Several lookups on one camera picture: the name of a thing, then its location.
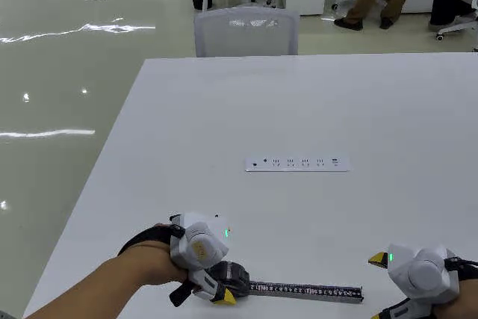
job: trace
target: finger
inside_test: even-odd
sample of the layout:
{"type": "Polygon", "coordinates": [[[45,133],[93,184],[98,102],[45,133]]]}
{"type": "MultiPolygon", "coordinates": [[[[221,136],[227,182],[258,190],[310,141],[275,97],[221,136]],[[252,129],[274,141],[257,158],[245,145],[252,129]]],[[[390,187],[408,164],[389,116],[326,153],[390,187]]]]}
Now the finger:
{"type": "Polygon", "coordinates": [[[176,274],[174,276],[174,281],[175,282],[185,282],[187,279],[187,270],[184,269],[179,269],[175,266],[176,268],[176,274]]]}

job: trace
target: shiny floor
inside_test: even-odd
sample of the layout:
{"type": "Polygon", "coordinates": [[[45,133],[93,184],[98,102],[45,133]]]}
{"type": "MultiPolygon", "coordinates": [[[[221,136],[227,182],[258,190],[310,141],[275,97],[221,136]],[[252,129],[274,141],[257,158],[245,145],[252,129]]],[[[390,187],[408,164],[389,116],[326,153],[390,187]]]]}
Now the shiny floor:
{"type": "MultiPolygon", "coordinates": [[[[190,0],[0,0],[0,309],[21,317],[143,60],[194,56],[194,14],[190,0]]],[[[390,31],[375,15],[361,33],[333,16],[302,18],[300,54],[473,42],[437,42],[424,15],[390,31]]]]}

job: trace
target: hand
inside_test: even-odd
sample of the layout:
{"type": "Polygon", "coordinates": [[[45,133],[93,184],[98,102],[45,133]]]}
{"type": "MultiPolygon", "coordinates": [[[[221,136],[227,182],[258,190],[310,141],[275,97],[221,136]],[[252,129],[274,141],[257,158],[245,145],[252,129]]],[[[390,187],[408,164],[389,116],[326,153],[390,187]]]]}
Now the hand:
{"type": "Polygon", "coordinates": [[[140,285],[161,285],[168,282],[183,282],[187,271],[177,268],[170,258],[170,246],[157,241],[145,241],[128,248],[115,258],[138,275],[140,285]]]}
{"type": "Polygon", "coordinates": [[[478,279],[460,282],[460,295],[453,302],[436,306],[437,319],[478,319],[478,279]]]}

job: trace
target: black wrist strap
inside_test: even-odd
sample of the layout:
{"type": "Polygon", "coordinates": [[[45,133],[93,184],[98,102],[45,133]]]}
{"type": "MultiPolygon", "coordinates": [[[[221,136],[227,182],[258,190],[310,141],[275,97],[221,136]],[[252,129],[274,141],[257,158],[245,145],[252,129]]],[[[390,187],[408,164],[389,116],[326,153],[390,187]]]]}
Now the black wrist strap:
{"type": "Polygon", "coordinates": [[[184,235],[184,228],[177,226],[176,224],[172,224],[170,226],[154,226],[148,228],[141,233],[135,235],[124,246],[122,246],[118,255],[121,255],[129,247],[145,241],[163,242],[169,246],[171,243],[172,235],[177,238],[182,237],[184,235]]]}

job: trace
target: wrist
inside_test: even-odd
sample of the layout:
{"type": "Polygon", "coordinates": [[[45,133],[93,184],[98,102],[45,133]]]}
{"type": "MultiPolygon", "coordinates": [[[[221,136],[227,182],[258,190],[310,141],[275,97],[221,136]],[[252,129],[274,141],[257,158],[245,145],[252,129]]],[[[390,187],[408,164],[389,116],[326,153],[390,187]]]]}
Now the wrist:
{"type": "Polygon", "coordinates": [[[148,273],[144,266],[140,265],[131,255],[126,253],[108,260],[105,265],[111,266],[115,274],[122,276],[126,282],[138,289],[146,284],[148,273]]]}

